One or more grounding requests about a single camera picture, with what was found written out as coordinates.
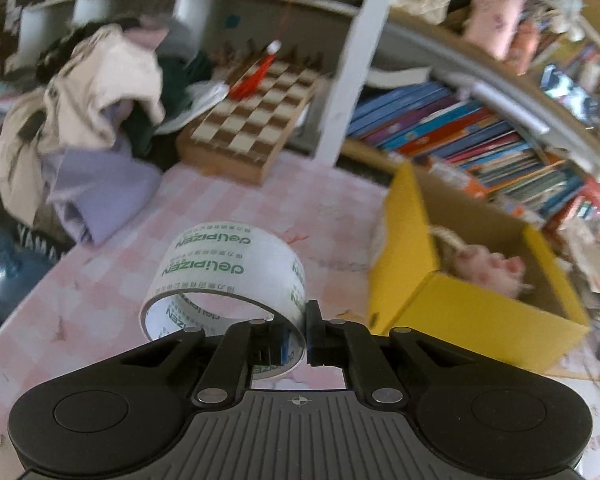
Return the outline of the pink plush toy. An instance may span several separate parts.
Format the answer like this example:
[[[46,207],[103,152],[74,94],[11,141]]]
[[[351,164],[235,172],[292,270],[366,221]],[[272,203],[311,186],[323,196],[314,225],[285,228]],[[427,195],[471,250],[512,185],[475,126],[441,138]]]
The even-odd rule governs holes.
[[[527,267],[520,257],[506,258],[481,245],[467,245],[453,257],[454,274],[470,284],[517,299],[532,286],[524,282]]]

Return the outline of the blue water bottle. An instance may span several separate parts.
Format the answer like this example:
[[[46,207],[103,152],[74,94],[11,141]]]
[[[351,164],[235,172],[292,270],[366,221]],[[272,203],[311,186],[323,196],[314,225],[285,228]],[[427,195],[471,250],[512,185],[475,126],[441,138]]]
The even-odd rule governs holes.
[[[0,231],[0,324],[50,272],[53,263],[30,249],[18,249],[7,234]]]

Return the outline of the clear packing tape roll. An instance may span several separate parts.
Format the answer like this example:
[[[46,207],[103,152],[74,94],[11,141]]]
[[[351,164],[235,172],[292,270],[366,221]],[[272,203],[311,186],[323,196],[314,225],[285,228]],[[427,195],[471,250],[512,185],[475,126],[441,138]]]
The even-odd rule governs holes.
[[[288,328],[282,366],[257,366],[272,378],[296,367],[306,351],[306,272],[277,236],[239,222],[204,222],[181,233],[158,265],[140,308],[149,340],[184,328],[221,336],[244,321],[282,321]]]

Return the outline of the red tassel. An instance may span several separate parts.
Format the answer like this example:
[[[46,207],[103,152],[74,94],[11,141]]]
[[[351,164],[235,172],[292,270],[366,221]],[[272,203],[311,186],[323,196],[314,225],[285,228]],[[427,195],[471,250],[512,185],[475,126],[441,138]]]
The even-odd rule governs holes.
[[[254,92],[258,90],[261,81],[274,63],[276,54],[281,46],[282,43],[279,40],[274,40],[266,47],[265,57],[258,65],[258,68],[252,74],[245,76],[230,88],[228,97],[232,101],[242,101],[254,95]]]

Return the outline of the pink tumbler bottle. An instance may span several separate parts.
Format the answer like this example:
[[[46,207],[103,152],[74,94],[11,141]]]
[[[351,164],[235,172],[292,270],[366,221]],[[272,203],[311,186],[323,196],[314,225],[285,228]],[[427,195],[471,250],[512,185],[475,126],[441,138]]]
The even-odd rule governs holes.
[[[463,38],[491,58],[503,61],[512,44],[526,0],[471,0]]]

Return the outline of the wooden chess board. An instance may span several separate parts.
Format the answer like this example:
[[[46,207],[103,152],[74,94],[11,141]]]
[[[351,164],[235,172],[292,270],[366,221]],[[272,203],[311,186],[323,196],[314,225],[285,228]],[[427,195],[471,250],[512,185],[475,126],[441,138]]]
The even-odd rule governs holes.
[[[235,84],[262,60],[244,70]],[[242,101],[227,96],[181,131],[175,141],[180,161],[263,183],[320,82],[316,70],[275,58],[253,96]]]

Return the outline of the lavender folded cloth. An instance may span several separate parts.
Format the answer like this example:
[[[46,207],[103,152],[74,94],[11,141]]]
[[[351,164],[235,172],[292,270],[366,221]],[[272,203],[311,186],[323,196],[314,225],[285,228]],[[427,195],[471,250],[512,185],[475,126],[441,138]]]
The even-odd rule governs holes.
[[[131,221],[154,197],[162,173],[129,148],[66,148],[45,154],[46,202],[78,244],[98,246]]]

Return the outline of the stack of papers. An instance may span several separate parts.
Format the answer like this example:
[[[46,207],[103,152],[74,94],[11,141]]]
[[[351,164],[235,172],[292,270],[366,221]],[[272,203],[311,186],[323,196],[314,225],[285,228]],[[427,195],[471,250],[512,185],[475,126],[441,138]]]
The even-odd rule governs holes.
[[[600,310],[600,241],[579,217],[557,231],[557,262],[588,310]]]

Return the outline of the yellow cardboard box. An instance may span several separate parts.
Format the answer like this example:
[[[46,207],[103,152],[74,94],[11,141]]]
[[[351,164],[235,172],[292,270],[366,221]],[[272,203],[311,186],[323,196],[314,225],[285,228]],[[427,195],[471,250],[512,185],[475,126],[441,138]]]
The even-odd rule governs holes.
[[[490,254],[520,258],[521,292],[463,278],[450,231]],[[367,325],[376,335],[409,327],[508,364],[544,373],[584,339],[588,315],[542,234],[529,223],[403,164],[394,175],[370,243]]]

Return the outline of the pile of clothes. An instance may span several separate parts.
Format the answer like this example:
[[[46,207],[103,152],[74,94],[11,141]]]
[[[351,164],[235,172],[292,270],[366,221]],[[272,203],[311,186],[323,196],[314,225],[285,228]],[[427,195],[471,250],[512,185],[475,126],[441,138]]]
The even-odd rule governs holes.
[[[3,207],[26,226],[67,234],[46,202],[41,157],[129,148],[148,162],[157,136],[177,132],[227,96],[212,72],[190,29],[166,15],[89,22],[57,40],[38,59],[38,85],[2,125]]]

